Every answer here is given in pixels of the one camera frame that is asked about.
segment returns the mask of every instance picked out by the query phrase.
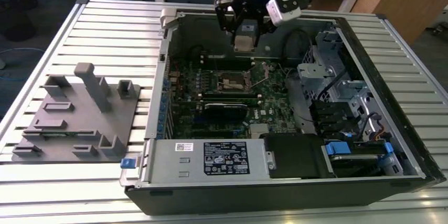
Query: motherboard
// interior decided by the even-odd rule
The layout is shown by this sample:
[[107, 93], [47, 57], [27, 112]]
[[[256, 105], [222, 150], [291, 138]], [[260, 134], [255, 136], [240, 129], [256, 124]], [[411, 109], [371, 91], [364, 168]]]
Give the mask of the motherboard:
[[270, 132], [296, 132], [286, 77], [270, 61], [226, 65], [175, 60], [170, 72], [174, 138], [259, 138]]

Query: power supply label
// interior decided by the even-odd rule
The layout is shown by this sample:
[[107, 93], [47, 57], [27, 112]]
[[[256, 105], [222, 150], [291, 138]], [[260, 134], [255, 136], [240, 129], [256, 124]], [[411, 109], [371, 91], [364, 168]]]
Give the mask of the power supply label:
[[204, 173], [207, 175], [250, 174], [246, 142], [204, 143]]

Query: slotted metal surface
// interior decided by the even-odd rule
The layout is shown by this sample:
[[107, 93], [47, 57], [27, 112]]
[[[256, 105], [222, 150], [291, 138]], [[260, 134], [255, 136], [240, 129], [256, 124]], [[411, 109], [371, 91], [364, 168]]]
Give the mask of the slotted metal surface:
[[[63, 29], [35, 70], [34, 79], [0, 125], [0, 218], [2, 223], [446, 223], [448, 183], [418, 193], [395, 195], [367, 207], [250, 212], [227, 215], [146, 216], [119, 185], [119, 164], [15, 165], [14, 146], [30, 125], [47, 91], [39, 87], [48, 74], [67, 74], [71, 82], [78, 62], [96, 65], [95, 73], [108, 83], [131, 79], [144, 88], [131, 132], [128, 153], [143, 150], [144, 128], [152, 96], [154, 75], [162, 38], [160, 10], [168, 4], [91, 0], [76, 5]], [[176, 6], [211, 9], [207, 5]], [[307, 14], [335, 16], [331, 12]], [[447, 94], [390, 24], [370, 14], [343, 14], [366, 46], [371, 59], [448, 176]], [[130, 170], [128, 178], [138, 177]]]

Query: blue tab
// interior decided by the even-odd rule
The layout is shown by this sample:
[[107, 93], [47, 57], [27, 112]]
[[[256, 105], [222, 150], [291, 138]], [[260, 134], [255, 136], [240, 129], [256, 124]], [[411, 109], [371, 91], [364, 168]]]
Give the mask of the blue tab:
[[391, 143], [386, 142], [384, 147], [386, 147], [386, 150], [387, 150], [388, 153], [394, 152], [394, 147], [392, 147]]
[[331, 142], [326, 145], [328, 155], [351, 154], [347, 142]]
[[334, 155], [335, 154], [334, 148], [330, 146], [330, 144], [326, 145], [326, 149], [327, 149], [328, 155]]
[[120, 162], [122, 169], [135, 169], [138, 160], [135, 158], [124, 158]]

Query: gray 3d printed part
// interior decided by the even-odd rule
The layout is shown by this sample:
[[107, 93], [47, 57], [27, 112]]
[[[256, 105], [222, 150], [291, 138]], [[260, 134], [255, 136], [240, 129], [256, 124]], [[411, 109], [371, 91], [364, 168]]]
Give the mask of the gray 3d printed part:
[[119, 162], [124, 157], [140, 86], [131, 80], [108, 85], [94, 69], [91, 63], [76, 66], [84, 84], [48, 77], [48, 95], [12, 151], [15, 162]]

